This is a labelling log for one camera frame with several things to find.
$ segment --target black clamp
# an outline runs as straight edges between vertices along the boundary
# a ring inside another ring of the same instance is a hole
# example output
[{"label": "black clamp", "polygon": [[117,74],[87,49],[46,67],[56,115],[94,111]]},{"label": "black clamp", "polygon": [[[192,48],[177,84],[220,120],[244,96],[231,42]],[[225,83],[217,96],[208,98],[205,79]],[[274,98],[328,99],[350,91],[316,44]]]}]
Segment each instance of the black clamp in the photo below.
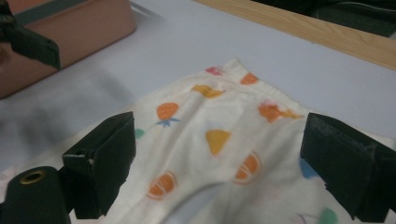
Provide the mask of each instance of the black clamp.
[{"label": "black clamp", "polygon": [[352,219],[384,222],[396,212],[396,152],[340,120],[310,113],[301,157]]},{"label": "black clamp", "polygon": [[103,121],[63,154],[64,167],[41,166],[15,176],[0,203],[0,224],[70,224],[106,215],[135,156],[134,116]]},{"label": "black clamp", "polygon": [[0,42],[9,42],[12,50],[22,56],[61,69],[58,45],[19,25],[6,0],[0,0]]}]

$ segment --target orange fruit print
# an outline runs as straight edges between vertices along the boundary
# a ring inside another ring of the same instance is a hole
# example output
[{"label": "orange fruit print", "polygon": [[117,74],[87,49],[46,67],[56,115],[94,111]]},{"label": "orange fruit print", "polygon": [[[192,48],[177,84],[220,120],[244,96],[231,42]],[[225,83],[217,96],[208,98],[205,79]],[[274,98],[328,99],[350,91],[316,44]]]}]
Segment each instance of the orange fruit print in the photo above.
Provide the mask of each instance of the orange fruit print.
[{"label": "orange fruit print", "polygon": [[161,124],[163,127],[171,126],[171,121],[180,121],[179,119],[174,119],[172,116],[178,111],[178,104],[176,103],[166,103],[159,105],[157,107],[157,116],[160,119],[157,124]]},{"label": "orange fruit print", "polygon": [[291,110],[281,111],[279,107],[275,104],[264,102],[259,106],[260,115],[265,117],[268,122],[272,123],[279,117],[298,119],[301,116],[293,113]]},{"label": "orange fruit print", "polygon": [[155,178],[151,184],[149,185],[149,190],[147,196],[150,199],[160,201],[162,200],[167,194],[172,192],[176,187],[176,177],[175,175],[168,171],[165,174],[161,175],[158,178]]},{"label": "orange fruit print", "polygon": [[246,185],[250,183],[257,173],[262,169],[262,162],[256,152],[250,153],[244,162],[239,166],[233,182],[235,184]]},{"label": "orange fruit print", "polygon": [[259,79],[254,76],[251,73],[247,73],[242,79],[241,79],[241,84],[242,85],[251,85],[254,84],[258,81]]}]

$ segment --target yellow pear print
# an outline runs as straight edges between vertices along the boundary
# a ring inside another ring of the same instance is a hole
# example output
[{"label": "yellow pear print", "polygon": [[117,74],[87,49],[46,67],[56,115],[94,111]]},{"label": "yellow pear print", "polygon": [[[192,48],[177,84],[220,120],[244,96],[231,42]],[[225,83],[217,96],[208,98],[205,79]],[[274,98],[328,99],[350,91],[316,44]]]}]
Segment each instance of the yellow pear print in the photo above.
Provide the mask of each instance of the yellow pear print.
[{"label": "yellow pear print", "polygon": [[191,90],[200,92],[206,98],[215,98],[223,94],[223,91],[214,91],[206,85],[195,85]]},{"label": "yellow pear print", "polygon": [[206,141],[212,155],[217,156],[230,138],[231,133],[223,130],[210,130],[206,132]]}]

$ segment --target gray surface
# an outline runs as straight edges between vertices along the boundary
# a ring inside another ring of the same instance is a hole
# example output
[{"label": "gray surface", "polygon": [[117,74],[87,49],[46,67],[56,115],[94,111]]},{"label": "gray surface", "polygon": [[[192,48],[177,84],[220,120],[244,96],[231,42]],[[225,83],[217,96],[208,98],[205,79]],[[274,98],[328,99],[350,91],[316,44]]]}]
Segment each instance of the gray surface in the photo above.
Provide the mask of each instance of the gray surface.
[{"label": "gray surface", "polygon": [[135,1],[134,34],[0,101],[0,170],[233,57],[303,105],[396,137],[396,73],[191,1]]}]

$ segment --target fruit print fabric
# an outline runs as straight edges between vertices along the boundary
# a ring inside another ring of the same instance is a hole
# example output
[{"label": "fruit print fabric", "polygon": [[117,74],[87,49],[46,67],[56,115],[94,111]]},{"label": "fruit print fabric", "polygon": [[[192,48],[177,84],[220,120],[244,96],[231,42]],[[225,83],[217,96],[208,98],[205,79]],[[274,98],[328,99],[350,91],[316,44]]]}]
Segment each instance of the fruit print fabric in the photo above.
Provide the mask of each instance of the fruit print fabric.
[{"label": "fruit print fabric", "polygon": [[206,132],[206,141],[212,155],[217,156],[223,149],[231,133],[223,130],[210,130]]},{"label": "fruit print fabric", "polygon": [[180,121],[179,119],[174,119],[172,116],[178,111],[178,104],[176,103],[165,103],[157,107],[157,115],[161,120],[157,124],[161,124],[163,127],[171,126],[171,121]]},{"label": "fruit print fabric", "polygon": [[136,157],[101,224],[163,223],[218,183],[217,194],[182,223],[293,224],[304,221],[299,215],[307,224],[359,223],[299,160],[309,109],[237,60],[184,77],[128,110],[134,111]]},{"label": "fruit print fabric", "polygon": [[239,185],[249,184],[262,170],[262,162],[256,152],[251,152],[239,166],[233,182]]},{"label": "fruit print fabric", "polygon": [[167,194],[172,192],[176,185],[175,175],[168,171],[151,182],[147,196],[153,200],[162,200]]},{"label": "fruit print fabric", "polygon": [[241,79],[241,84],[242,85],[252,85],[256,83],[259,79],[254,76],[251,73],[247,73],[242,79]]},{"label": "fruit print fabric", "polygon": [[192,87],[191,90],[198,91],[204,97],[209,98],[209,99],[221,96],[223,94],[223,91],[212,90],[212,88],[210,88],[209,86],[206,86],[206,85],[195,85],[194,87]]}]

